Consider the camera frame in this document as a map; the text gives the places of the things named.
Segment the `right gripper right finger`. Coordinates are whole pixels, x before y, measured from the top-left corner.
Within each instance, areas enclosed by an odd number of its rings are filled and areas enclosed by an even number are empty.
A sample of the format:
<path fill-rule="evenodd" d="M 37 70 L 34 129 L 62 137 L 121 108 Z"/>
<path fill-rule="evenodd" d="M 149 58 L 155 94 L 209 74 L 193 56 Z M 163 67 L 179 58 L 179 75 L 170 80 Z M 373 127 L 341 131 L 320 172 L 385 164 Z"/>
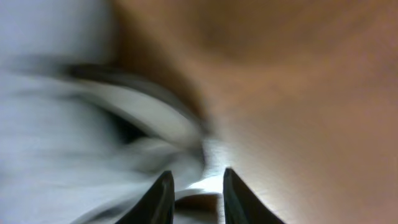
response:
<path fill-rule="evenodd" d="M 226 224 L 285 224 L 273 214 L 232 168 L 223 176 Z"/>

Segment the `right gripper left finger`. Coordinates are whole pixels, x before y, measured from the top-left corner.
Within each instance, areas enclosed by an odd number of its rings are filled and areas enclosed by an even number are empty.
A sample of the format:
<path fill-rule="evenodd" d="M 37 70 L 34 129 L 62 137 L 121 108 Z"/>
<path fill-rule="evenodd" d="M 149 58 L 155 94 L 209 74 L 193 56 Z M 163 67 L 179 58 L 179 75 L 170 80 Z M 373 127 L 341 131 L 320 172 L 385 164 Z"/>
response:
<path fill-rule="evenodd" d="M 138 203 L 115 224 L 172 224 L 175 189 L 171 171 L 163 172 Z"/>

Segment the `grey shorts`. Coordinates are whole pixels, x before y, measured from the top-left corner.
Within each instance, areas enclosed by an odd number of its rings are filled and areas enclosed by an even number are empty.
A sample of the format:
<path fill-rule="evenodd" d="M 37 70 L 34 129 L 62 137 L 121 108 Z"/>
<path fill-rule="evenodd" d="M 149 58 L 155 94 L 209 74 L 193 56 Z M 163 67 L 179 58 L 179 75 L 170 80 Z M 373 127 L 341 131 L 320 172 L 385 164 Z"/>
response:
<path fill-rule="evenodd" d="M 173 223 L 217 223 L 207 125 L 114 65 L 111 1 L 1 1 L 1 222 L 116 223 L 159 176 Z"/>

